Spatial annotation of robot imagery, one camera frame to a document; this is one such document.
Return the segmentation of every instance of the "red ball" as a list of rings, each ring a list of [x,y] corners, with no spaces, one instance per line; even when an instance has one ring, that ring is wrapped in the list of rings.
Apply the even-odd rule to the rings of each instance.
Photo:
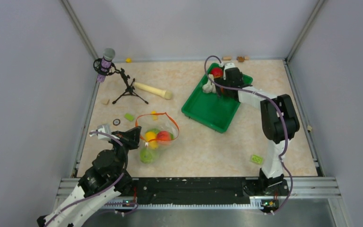
[[[156,135],[156,139],[157,139],[157,141],[158,141],[159,144],[169,145],[170,142],[167,142],[167,141],[171,141],[172,140],[172,136],[170,135],[170,133],[168,131],[160,131]]]
[[[223,70],[221,68],[213,68],[210,74],[214,75],[214,78],[219,78],[223,76]]]

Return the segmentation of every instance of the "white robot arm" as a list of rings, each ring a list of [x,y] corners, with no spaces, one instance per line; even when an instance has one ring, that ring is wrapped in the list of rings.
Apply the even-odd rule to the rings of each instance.
[[[126,171],[127,154],[129,150],[138,148],[140,132],[140,126],[126,132],[111,132],[107,124],[91,132],[97,134],[98,139],[113,144],[113,148],[98,154],[93,166],[86,170],[70,196],[53,213],[39,217],[38,226],[81,227],[107,202],[128,193],[133,180]]]
[[[288,134],[287,143],[289,143],[300,128],[290,96],[286,94],[277,96],[258,90],[250,84],[244,84],[242,73],[232,62],[224,64],[223,70],[223,77],[214,79],[215,83],[226,87],[239,88],[239,90],[220,89],[220,87],[216,87],[217,94],[219,96],[232,97],[240,103],[249,104],[261,111],[262,129],[268,138],[267,157],[259,173],[259,179],[263,184],[263,188],[281,183],[284,175],[279,156],[283,153],[286,145],[284,130],[275,107],[269,100],[263,97],[266,96],[274,101],[281,110]]]

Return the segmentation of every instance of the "microphone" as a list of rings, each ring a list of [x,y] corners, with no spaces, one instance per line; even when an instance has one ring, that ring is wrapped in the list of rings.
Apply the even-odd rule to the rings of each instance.
[[[97,81],[102,83],[106,76],[115,73],[115,65],[112,59],[115,57],[115,50],[112,48],[105,48],[103,58],[98,58],[94,61],[94,70],[98,73]]]

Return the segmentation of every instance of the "green tray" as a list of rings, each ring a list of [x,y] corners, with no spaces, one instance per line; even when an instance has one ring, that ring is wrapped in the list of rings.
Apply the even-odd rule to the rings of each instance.
[[[208,72],[219,67],[217,63],[212,63]],[[202,86],[206,84],[208,78],[202,77],[193,93],[181,108],[181,112],[187,117],[211,128],[220,133],[224,133],[229,128],[240,103],[229,97],[218,97],[217,94],[202,92]],[[252,78],[243,75],[245,84],[252,83]]]

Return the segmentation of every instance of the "black tripod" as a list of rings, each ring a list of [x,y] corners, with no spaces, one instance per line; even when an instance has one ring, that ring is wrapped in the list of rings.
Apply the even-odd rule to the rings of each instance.
[[[129,85],[128,79],[130,79],[130,76],[129,75],[126,75],[124,73],[124,69],[123,68],[120,68],[120,70],[117,70],[115,68],[115,73],[120,74],[121,78],[123,79],[124,83],[126,84],[126,89],[123,92],[123,94],[121,94],[115,101],[112,102],[112,104],[115,104],[123,96],[136,96],[136,97],[141,98],[139,95],[137,95],[134,92],[135,88],[134,88],[133,85],[134,85],[134,81],[136,81],[136,79],[133,78],[133,82],[131,83],[131,85]],[[141,98],[141,100],[143,100],[146,104],[148,104],[148,102],[146,100],[144,100],[143,98]]]

